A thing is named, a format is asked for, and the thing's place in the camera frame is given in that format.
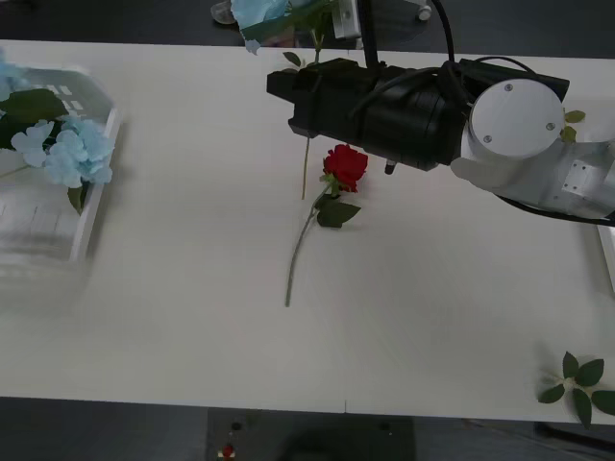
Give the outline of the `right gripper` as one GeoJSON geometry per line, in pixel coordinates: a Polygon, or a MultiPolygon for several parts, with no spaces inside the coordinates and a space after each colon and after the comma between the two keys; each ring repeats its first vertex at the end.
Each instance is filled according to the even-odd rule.
{"type": "Polygon", "coordinates": [[[310,136],[322,134],[350,144],[380,144],[381,123],[373,111],[357,106],[377,86],[384,63],[364,67],[356,61],[334,59],[299,71],[267,75],[266,91],[294,104],[294,126],[310,136]]]}

